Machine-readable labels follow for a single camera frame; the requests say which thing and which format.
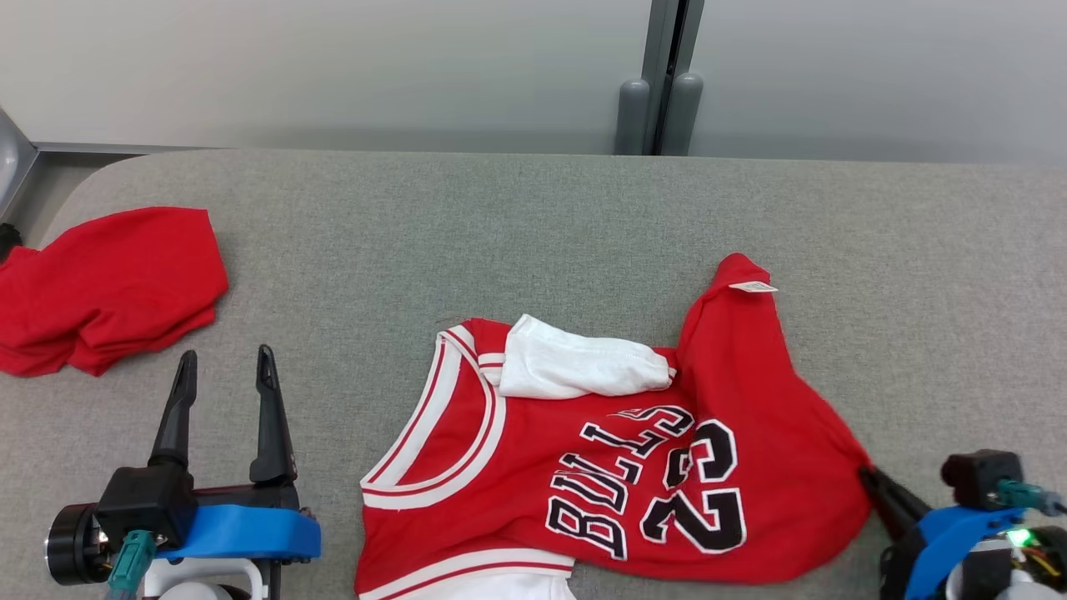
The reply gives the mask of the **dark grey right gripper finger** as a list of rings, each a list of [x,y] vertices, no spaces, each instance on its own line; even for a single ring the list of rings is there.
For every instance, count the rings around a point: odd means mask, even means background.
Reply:
[[[878,516],[888,522],[918,522],[933,508],[877,467],[859,468],[859,478]]]
[[[912,507],[912,494],[904,487],[867,487],[866,495],[892,540],[914,527],[917,512]]]

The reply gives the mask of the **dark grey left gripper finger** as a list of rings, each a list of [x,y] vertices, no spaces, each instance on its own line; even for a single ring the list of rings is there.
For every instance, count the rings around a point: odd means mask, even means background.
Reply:
[[[198,395],[198,356],[187,350],[180,357],[155,437],[148,465],[189,464],[189,419]]]
[[[277,361],[268,345],[257,350],[256,389],[259,395],[257,455],[250,464],[250,481],[256,486],[296,481],[296,456],[283,405]]]

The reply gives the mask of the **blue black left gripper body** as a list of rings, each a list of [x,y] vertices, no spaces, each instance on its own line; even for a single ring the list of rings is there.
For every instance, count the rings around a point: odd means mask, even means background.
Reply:
[[[290,485],[69,505],[46,536],[49,577],[103,583],[108,599],[278,599],[283,566],[321,554],[323,528]]]

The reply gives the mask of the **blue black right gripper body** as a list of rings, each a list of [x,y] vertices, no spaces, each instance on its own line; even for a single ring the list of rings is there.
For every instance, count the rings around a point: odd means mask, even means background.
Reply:
[[[1064,528],[1025,527],[1036,506],[933,509],[883,550],[881,599],[1063,599]]]

